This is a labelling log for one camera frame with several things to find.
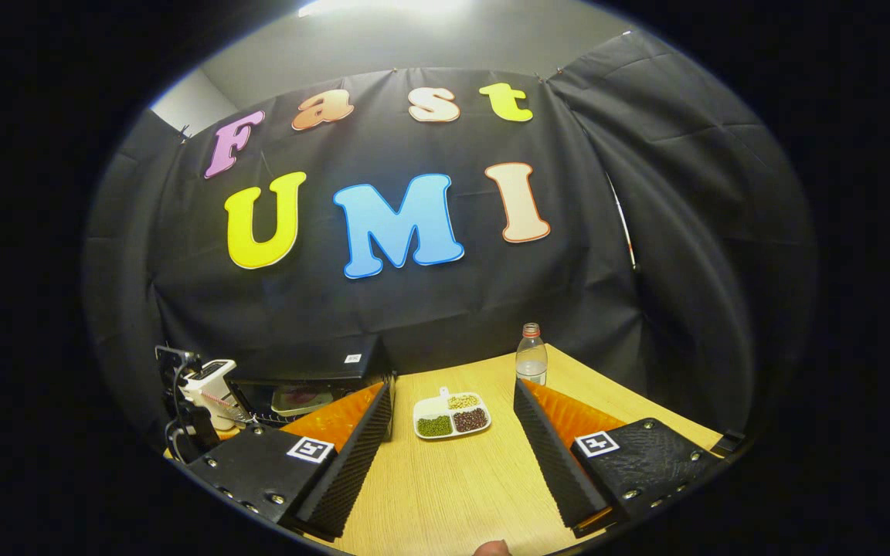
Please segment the white divided dish of beans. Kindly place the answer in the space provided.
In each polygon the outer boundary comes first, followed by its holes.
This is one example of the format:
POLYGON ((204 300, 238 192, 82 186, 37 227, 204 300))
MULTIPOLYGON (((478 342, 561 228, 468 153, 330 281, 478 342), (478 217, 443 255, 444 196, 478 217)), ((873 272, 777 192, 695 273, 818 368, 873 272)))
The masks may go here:
POLYGON ((452 393, 445 387, 438 395, 416 402, 411 420, 422 440, 469 436, 488 430, 492 423, 490 409, 478 393, 452 393))

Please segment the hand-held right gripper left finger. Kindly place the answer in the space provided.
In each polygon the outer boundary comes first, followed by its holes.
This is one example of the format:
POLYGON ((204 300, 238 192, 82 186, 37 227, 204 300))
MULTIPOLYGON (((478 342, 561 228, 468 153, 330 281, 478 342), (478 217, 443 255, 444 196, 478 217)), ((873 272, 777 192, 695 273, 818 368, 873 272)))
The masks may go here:
POLYGON ((248 425, 185 468, 257 520, 334 541, 391 425, 392 392, 378 382, 281 429, 248 425))

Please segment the clear bottle with red label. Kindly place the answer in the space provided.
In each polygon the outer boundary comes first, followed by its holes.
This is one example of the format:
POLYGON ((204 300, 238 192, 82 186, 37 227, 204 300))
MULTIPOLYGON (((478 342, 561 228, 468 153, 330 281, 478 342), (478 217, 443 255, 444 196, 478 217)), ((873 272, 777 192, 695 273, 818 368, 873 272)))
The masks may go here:
POLYGON ((523 324, 522 338, 515 352, 517 377, 545 386, 548 377, 548 353, 538 323, 523 324))

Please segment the large ceiling light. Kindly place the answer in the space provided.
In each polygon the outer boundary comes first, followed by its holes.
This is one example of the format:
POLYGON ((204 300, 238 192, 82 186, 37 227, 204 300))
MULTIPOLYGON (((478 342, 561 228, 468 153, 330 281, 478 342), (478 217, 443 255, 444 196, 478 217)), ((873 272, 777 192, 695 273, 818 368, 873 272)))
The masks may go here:
POLYGON ((403 11, 420 15, 459 12, 473 0, 314 0, 297 10, 299 19, 352 10, 403 11))

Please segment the black backdrop cloth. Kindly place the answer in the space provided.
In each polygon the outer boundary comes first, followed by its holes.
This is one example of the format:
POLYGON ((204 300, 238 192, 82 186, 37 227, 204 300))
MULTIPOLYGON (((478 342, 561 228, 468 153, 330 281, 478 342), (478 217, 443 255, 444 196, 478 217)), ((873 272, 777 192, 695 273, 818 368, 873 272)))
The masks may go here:
POLYGON ((752 436, 804 351, 818 247, 776 138, 643 32, 548 79, 351 75, 183 140, 148 113, 90 211, 86 317, 114 401, 157 446, 153 348, 328 351, 400 373, 556 348, 715 432, 752 436))

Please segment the black electric oven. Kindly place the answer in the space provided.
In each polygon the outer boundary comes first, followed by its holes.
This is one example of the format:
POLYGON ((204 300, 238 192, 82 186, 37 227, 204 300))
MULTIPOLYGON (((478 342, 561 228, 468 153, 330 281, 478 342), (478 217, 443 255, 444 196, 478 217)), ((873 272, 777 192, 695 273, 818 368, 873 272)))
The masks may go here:
POLYGON ((299 419, 280 419, 271 411, 280 385, 328 387, 336 402, 378 383, 393 388, 398 377, 377 334, 273 346, 236 359, 236 365, 225 379, 229 390, 258 422, 274 427, 299 419))

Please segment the white toaster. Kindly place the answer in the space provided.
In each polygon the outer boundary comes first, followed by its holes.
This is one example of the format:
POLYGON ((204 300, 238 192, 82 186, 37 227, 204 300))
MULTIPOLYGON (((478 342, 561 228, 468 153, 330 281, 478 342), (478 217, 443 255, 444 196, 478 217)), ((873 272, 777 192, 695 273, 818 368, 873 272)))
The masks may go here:
POLYGON ((183 385, 179 386, 186 401, 208 409, 213 428, 220 432, 238 426, 227 418, 225 412, 226 401, 238 402, 225 380, 236 369, 236 362, 232 359, 212 360, 184 378, 183 385))

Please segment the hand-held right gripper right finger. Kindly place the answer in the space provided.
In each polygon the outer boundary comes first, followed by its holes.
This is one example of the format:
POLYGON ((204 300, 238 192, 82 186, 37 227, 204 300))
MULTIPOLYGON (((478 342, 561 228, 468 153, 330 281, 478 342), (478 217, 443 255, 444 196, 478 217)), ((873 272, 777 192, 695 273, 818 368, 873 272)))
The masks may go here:
POLYGON ((625 425, 524 379, 515 382, 513 408, 576 537, 659 514, 722 461, 653 416, 625 425))

